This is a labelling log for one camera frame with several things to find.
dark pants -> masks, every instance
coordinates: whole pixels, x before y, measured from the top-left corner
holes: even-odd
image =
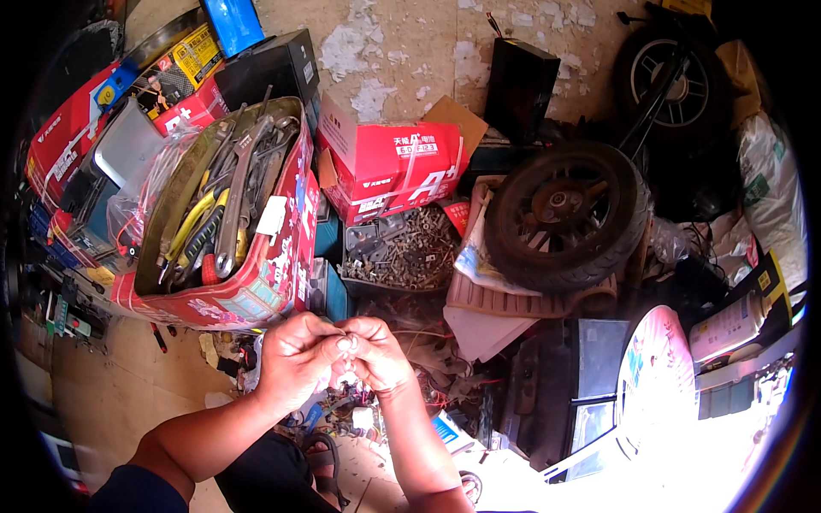
[[[274,431],[265,433],[214,478],[235,513],[337,511],[312,489],[314,476],[302,450]]]

hand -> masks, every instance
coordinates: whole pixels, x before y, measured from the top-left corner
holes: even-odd
[[[392,392],[416,380],[397,338],[382,319],[354,317],[336,323],[349,337],[353,369],[375,392]]]
[[[338,327],[304,312],[265,333],[259,384],[254,393],[281,416],[345,373],[352,340]]]

black tire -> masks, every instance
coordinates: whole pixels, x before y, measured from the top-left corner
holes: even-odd
[[[633,62],[642,48],[659,39],[675,39],[675,36],[658,25],[644,26],[625,40],[616,55],[612,85],[616,105],[626,121],[635,120],[639,110],[639,102],[631,87]],[[655,122],[647,136],[647,142],[653,146],[689,156],[703,153],[727,136],[732,122],[733,102],[730,77],[716,53],[694,42],[692,55],[701,63],[708,81],[704,110],[683,126],[664,126]]]
[[[599,230],[578,246],[557,253],[533,251],[519,238],[516,211],[548,172],[567,166],[599,172],[617,200]],[[612,146],[593,141],[555,144],[511,172],[491,200],[484,231],[491,262],[511,282],[545,294],[598,285],[639,244],[648,197],[635,166]]]

spray can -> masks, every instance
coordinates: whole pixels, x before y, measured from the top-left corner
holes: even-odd
[[[751,291],[690,330],[690,354],[702,362],[756,338],[773,303]]]

box of screws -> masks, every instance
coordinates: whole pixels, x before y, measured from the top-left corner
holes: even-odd
[[[345,229],[340,277],[352,295],[368,283],[398,291],[432,291],[451,280],[456,229],[435,205]]]

